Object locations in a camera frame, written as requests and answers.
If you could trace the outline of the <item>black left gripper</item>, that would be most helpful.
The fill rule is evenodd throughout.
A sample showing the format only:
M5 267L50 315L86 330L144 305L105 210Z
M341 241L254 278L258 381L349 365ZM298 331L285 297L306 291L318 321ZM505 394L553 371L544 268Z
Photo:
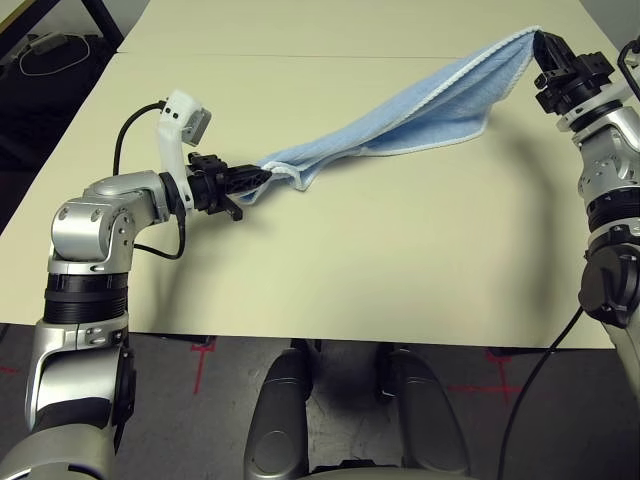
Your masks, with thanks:
M256 165L229 167L216 155L188 155L188 183L193 205L208 215L227 213L233 221L243 219L242 209L229 195L253 195L269 182L272 172Z

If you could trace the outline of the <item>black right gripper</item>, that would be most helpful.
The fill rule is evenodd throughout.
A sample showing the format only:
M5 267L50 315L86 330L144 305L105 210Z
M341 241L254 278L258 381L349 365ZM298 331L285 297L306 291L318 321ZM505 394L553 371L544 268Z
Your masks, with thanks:
M562 37L548 32L536 32L532 48L541 70L536 100L547 114L566 114L611 83L614 67L601 52L575 55Z

